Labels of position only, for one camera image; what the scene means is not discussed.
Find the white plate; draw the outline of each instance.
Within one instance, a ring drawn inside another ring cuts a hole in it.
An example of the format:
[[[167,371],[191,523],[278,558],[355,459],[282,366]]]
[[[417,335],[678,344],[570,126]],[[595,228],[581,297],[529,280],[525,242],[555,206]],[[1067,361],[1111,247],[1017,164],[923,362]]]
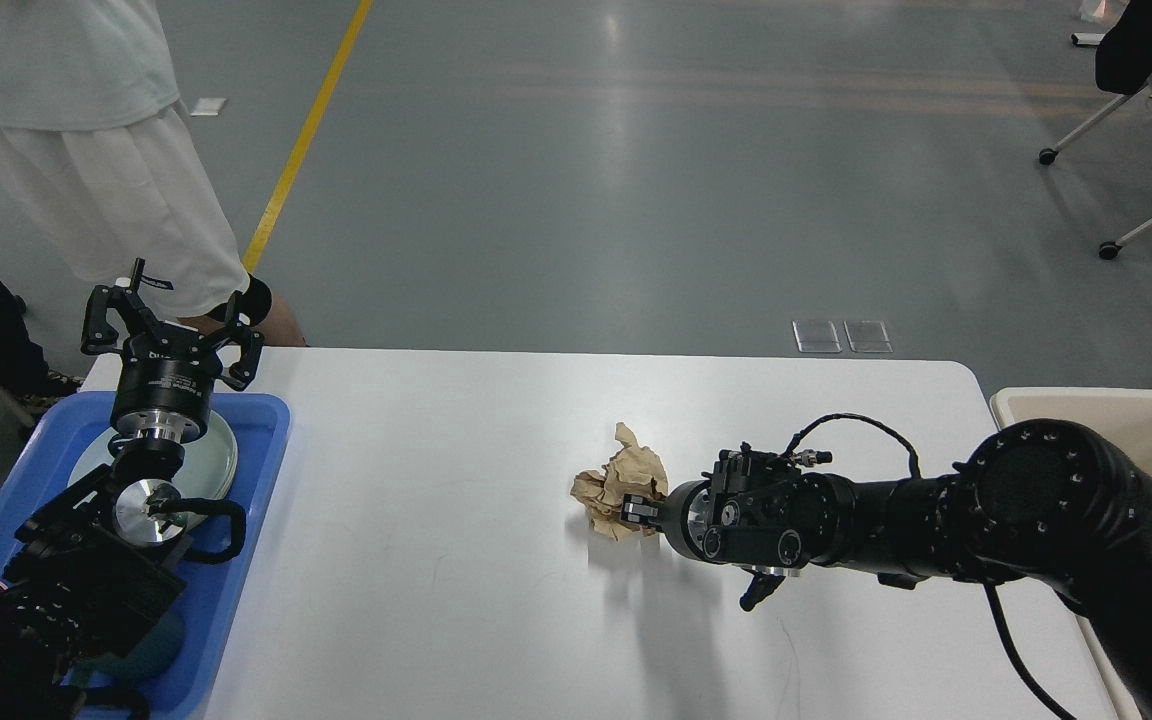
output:
[[[83,450],[69,473],[70,486],[82,479],[83,475],[96,470],[97,465],[113,462],[113,457],[109,456],[109,440],[114,434],[114,429],[105,430],[100,437],[93,439],[86,450]],[[207,434],[184,445],[184,464],[180,465],[177,473],[172,478],[172,484],[180,491],[180,497],[220,500],[229,492],[229,486],[234,483],[234,470],[237,468],[238,439],[234,437],[229,423],[212,410]],[[194,515],[189,518],[187,529],[194,528],[200,521],[200,516]]]

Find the white bin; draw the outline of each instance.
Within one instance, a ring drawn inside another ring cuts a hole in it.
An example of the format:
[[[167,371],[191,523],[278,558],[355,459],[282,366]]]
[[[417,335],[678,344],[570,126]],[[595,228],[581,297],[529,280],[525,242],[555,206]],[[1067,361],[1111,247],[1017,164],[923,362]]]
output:
[[[990,397],[990,409],[1001,429],[1036,418],[1087,425],[1152,477],[1152,389],[1011,387]],[[1078,621],[1120,719],[1138,720],[1139,711],[1096,641],[1092,626],[1082,617]]]

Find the cable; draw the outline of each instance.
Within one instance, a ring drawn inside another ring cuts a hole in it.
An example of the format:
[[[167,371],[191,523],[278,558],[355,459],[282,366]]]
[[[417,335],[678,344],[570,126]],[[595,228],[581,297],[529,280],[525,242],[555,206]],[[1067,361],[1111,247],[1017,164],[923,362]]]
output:
[[[1029,669],[1025,667],[1024,662],[1020,660],[1020,652],[1016,652],[1016,643],[1011,642],[1011,632],[1007,630],[1007,619],[1002,616],[1002,604],[998,600],[998,589],[996,585],[986,584],[984,585],[984,596],[990,600],[990,612],[993,615],[993,626],[998,628],[998,638],[1002,642],[1002,650],[1007,653],[1007,660],[1011,661],[1011,667],[1015,667],[1016,674],[1020,675],[1021,680],[1024,680],[1025,687],[1029,688],[1029,692],[1034,694],[1043,705],[1047,706],[1047,710],[1052,711],[1052,714],[1060,717],[1061,720],[1075,720],[1074,715],[1070,714],[1068,710],[1060,706],[1059,702],[1052,700],[1052,696],[1044,691],[1043,685],[1038,684],[1038,680],[1033,675],[1029,674]]]
[[[910,445],[908,439],[901,437],[901,434],[897,433],[896,430],[888,429],[887,425],[884,425],[882,423],[879,423],[879,420],[874,420],[873,418],[867,418],[867,416],[864,415],[833,414],[833,415],[824,415],[823,418],[817,418],[812,420],[812,424],[808,425],[808,427],[799,430],[799,432],[797,432],[795,437],[790,439],[790,445],[788,445],[788,447],[785,448],[783,456],[788,457],[793,455],[795,448],[799,446],[799,442],[803,442],[803,438],[808,437],[808,433],[812,432],[812,430],[814,429],[820,427],[820,425],[828,423],[828,420],[861,420],[861,423],[867,423],[870,425],[873,425],[873,427],[877,427],[881,430],[884,433],[890,435],[892,438],[895,438],[896,442],[900,442],[901,446],[909,452],[909,477],[915,479],[922,479],[923,473],[918,468],[918,452],[914,449],[914,446]]]

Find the floor marking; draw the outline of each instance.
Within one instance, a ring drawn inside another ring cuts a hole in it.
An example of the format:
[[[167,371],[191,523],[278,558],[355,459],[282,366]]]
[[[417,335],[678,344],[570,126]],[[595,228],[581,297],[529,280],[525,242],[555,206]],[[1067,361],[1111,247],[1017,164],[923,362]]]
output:
[[[323,78],[323,86],[319,88],[319,94],[314,98],[314,106],[310,108],[310,115],[305,118],[305,126],[301,127],[301,136],[296,138],[296,145],[291,147],[291,154],[288,156],[287,164],[283,165],[283,174],[278,177],[274,192],[270,196],[270,204],[265,205],[265,214],[256,225],[256,234],[252,234],[252,241],[248,243],[247,252],[243,253],[243,266],[247,266],[248,273],[256,271],[256,265],[260,264],[265,247],[270,244],[270,234],[274,232],[274,223],[278,223],[279,214],[283,211],[287,196],[291,192],[291,183],[296,182],[296,174],[301,172],[301,165],[305,161],[306,152],[310,151],[310,143],[314,142],[314,132],[319,131],[323,114],[326,113],[328,103],[332,101],[332,92],[335,91],[340,73],[344,69],[349,51],[353,50],[353,43],[357,40],[362,22],[367,18],[370,9],[371,0],[361,0],[353,18],[349,20],[349,28],[346,29],[344,37],[340,40],[340,47],[332,60],[328,74]]]

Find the crumpled paper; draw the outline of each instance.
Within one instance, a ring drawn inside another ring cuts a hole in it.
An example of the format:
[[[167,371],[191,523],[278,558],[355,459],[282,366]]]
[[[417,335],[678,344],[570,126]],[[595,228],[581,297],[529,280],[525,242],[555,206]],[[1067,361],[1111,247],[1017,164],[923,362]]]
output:
[[[571,497],[585,506],[589,525],[596,533],[621,541],[634,533],[653,536],[655,530],[621,521],[621,502],[626,495],[662,501],[669,493],[664,465],[650,447],[639,447],[639,438],[624,423],[616,424],[616,441],[621,450],[613,455],[602,472],[585,470],[573,480]]]

